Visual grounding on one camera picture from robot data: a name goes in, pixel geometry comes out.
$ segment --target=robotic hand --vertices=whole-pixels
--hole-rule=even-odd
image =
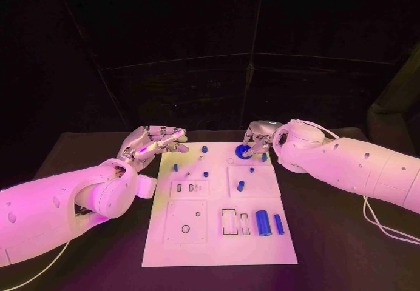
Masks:
[[[186,130],[140,127],[117,158],[0,192],[0,267],[39,256],[96,224],[119,217],[134,196],[151,198],[156,179],[138,175],[154,154],[187,152]],[[75,204],[91,210],[75,213]]]
[[[326,139],[322,130],[335,140]],[[317,124],[300,120],[285,125],[274,121],[251,122],[244,144],[236,149],[238,157],[261,154],[271,146],[278,163],[290,171],[309,173],[342,190],[420,213],[420,159],[368,142],[339,138]]]

